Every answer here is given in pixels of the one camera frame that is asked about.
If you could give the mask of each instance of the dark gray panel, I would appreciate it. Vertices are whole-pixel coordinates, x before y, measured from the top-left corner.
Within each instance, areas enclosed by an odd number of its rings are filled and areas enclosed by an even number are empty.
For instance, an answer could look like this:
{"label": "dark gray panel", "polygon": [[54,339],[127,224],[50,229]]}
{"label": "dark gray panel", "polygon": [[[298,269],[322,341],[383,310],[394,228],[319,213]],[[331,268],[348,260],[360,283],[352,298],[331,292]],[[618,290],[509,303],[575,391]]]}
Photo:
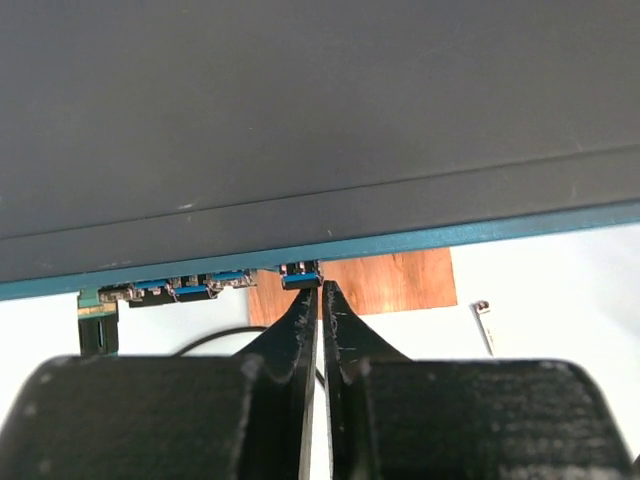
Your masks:
{"label": "dark gray panel", "polygon": [[[638,18],[635,0],[2,2],[0,281],[317,243],[329,221],[351,238],[637,200],[615,152],[640,143]],[[490,179],[541,159],[538,183]],[[468,183],[483,169],[501,195]],[[595,171],[578,199],[553,190]],[[390,214],[354,222],[374,206]]]}

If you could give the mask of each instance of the wooden board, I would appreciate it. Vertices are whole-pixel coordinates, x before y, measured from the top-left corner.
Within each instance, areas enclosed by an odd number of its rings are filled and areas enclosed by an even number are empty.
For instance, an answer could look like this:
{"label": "wooden board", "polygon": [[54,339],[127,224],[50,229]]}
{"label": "wooden board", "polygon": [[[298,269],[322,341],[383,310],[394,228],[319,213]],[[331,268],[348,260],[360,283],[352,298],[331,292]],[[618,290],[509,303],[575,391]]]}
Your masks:
{"label": "wooden board", "polygon": [[[448,248],[322,263],[358,315],[457,305]],[[249,294],[252,325],[271,325],[296,296],[284,291],[277,273],[260,271]]]}

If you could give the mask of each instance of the wire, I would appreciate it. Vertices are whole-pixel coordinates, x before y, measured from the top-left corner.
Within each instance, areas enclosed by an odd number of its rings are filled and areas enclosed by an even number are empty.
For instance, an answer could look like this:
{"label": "wire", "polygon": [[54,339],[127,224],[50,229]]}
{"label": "wire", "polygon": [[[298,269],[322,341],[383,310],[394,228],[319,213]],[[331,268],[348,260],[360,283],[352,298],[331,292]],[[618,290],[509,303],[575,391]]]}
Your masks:
{"label": "wire", "polygon": [[[237,335],[239,333],[264,332],[266,329],[267,327],[264,327],[262,325],[247,325],[244,327],[230,328],[228,330],[222,330],[220,332],[210,333],[182,347],[180,350],[178,350],[176,353],[174,353],[171,356],[182,357],[185,353],[189,353],[191,350],[195,350],[200,345],[204,345],[205,343],[212,342],[213,340],[217,340],[219,338],[229,337],[231,335]],[[316,379],[320,383],[320,386],[324,389],[325,388],[324,377],[320,373],[320,370],[318,370],[317,368],[316,368]]]}

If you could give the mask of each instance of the blue strip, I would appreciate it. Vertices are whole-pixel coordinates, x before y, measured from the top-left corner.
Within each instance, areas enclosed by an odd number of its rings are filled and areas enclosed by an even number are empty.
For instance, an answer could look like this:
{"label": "blue strip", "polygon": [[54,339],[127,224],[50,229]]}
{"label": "blue strip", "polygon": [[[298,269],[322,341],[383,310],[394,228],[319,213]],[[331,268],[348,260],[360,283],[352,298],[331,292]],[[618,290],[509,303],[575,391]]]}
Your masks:
{"label": "blue strip", "polygon": [[162,288],[167,284],[166,280],[152,280],[150,282],[138,282],[134,283],[134,288],[145,289],[145,288]]}
{"label": "blue strip", "polygon": [[307,280],[316,280],[318,275],[315,273],[300,273],[298,275],[287,275],[284,277],[285,283],[306,282]]}
{"label": "blue strip", "polygon": [[200,293],[206,292],[207,287],[205,285],[198,285],[197,287],[180,287],[175,290],[176,295],[185,295],[187,293]]}
{"label": "blue strip", "polygon": [[417,232],[380,235],[300,247],[225,255],[184,262],[145,265],[77,275],[0,284],[0,300],[77,292],[104,285],[172,278],[197,272],[269,268],[301,260],[338,260],[426,248],[505,240],[640,222],[640,203],[530,215],[527,217],[439,227]]}
{"label": "blue strip", "polygon": [[213,274],[212,278],[217,282],[227,282],[244,278],[244,270],[239,272],[221,272]]}

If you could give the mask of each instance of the wood grain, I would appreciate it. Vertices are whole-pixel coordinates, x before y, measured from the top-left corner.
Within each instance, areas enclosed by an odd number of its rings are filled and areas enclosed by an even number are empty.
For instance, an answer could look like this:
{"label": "wood grain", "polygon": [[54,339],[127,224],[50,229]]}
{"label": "wood grain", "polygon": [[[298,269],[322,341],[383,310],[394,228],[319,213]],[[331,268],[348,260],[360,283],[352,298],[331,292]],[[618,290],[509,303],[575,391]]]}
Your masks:
{"label": "wood grain", "polygon": [[[323,262],[358,315],[457,305],[448,248]],[[271,325],[297,292],[284,291],[277,273],[260,271],[249,294],[252,325]]]}

